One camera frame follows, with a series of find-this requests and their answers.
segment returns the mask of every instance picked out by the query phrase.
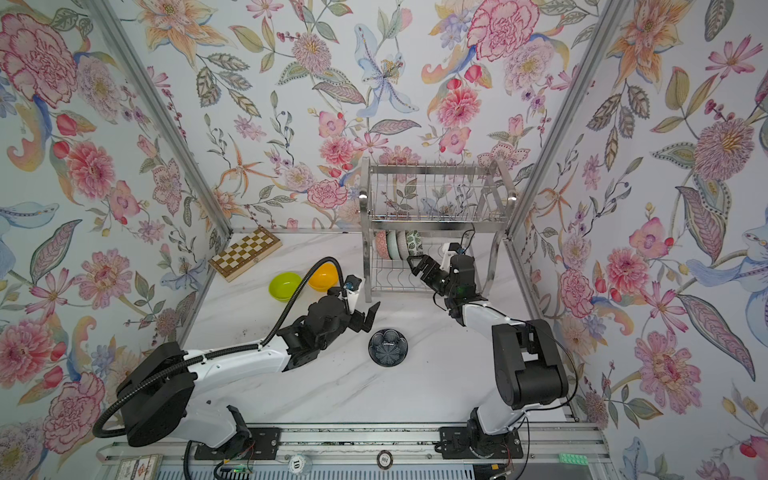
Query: chess board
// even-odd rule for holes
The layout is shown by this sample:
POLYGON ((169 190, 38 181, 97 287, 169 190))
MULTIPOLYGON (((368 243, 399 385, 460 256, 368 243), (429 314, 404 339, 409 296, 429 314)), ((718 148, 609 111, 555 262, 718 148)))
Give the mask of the chess board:
POLYGON ((266 228, 259 227, 251 235, 233 243, 208 262, 227 282, 231 282, 281 245, 282 242, 277 237, 266 228))

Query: wire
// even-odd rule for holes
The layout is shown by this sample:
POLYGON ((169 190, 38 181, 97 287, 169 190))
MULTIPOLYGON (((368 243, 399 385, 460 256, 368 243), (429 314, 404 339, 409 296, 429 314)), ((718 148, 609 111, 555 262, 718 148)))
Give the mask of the wire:
POLYGON ((319 269, 323 264, 331 262, 336 267, 336 272, 339 274, 339 285, 342 287, 342 299, 344 301, 344 309, 346 313, 350 313, 349 311, 349 302, 346 299, 346 289, 344 288, 344 278, 341 271, 341 266, 339 265, 339 261, 333 257, 325 257, 315 263, 312 268, 310 268, 310 271, 306 273, 304 278, 301 280, 301 283, 299 284, 299 287, 296 289, 296 292, 293 293, 293 296, 291 296, 290 300, 288 301, 288 304, 286 305, 286 308, 283 310, 283 313, 280 315, 280 318, 277 320, 277 323, 275 323, 275 326, 272 327, 272 331, 270 331, 270 334, 266 337, 262 343, 247 343, 245 345, 238 345, 238 346, 231 346, 226 349, 217 350, 215 352, 206 353, 204 355, 198 355, 195 357, 192 357, 190 359, 186 359, 182 362, 173 364, 172 366, 167 367, 166 369, 162 369, 160 372, 155 373, 148 379, 143 380, 140 382, 135 389, 126 392, 123 394, 121 392, 121 397, 112 405, 108 406, 99 416, 98 419, 96 419, 96 423, 93 426, 92 432, 94 434, 94 437, 97 439, 111 439, 113 437, 119 437, 122 435, 125 435, 125 428, 122 429, 112 429, 112 430, 104 430, 104 425, 107 423, 107 421, 115 414, 117 413, 123 406, 131 401, 139 392, 142 390, 145 390, 147 387, 152 386, 153 384, 167 379, 169 376, 180 372, 182 370, 185 370, 187 367, 195 365, 197 363, 202 363, 205 360, 215 359, 220 356, 225 355, 231 355, 232 353, 240 353, 240 352, 247 352, 249 350, 258 350, 262 346, 269 343, 269 341, 275 336, 277 333, 277 330, 280 329, 280 326, 283 325, 283 321, 288 316, 288 312, 290 311, 290 308, 293 306, 293 303, 296 302, 296 298, 298 298, 299 293, 301 293, 301 289, 304 288, 304 285, 306 285, 307 282, 310 281, 310 277, 319 269))

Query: lime green bowl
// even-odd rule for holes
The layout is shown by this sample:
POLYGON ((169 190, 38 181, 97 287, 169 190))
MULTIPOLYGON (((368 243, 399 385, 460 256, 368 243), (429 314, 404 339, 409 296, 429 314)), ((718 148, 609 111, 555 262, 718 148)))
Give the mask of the lime green bowl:
POLYGON ((270 295, 280 302, 287 302, 296 292, 301 277, 294 272, 285 272, 274 277, 270 282, 270 295))

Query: red berry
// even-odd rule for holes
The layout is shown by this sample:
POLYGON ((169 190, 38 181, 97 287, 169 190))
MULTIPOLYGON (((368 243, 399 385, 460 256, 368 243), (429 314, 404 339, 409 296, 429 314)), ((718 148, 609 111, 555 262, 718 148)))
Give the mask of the red berry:
POLYGON ((751 445, 747 445, 746 443, 742 443, 741 446, 739 447, 739 450, 746 457, 750 457, 750 458, 757 457, 757 452, 755 452, 755 449, 753 449, 751 445))

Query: plate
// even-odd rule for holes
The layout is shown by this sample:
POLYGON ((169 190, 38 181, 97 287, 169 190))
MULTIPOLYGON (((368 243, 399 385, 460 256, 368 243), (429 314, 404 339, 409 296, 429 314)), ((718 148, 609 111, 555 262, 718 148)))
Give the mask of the plate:
POLYGON ((424 254, 424 249, 422 249, 422 235, 416 230, 406 232, 406 245, 408 247, 409 255, 424 254))
POLYGON ((389 258, 401 260, 400 253, 397 251, 397 234, 394 230, 386 233, 386 249, 389 252, 389 258))
POLYGON ((406 242, 406 232, 397 232, 397 253, 400 254, 400 260, 408 259, 408 243, 406 242))
POLYGON ((382 260, 389 260, 389 252, 386 249, 386 232, 379 230, 376 232, 376 252, 382 260))

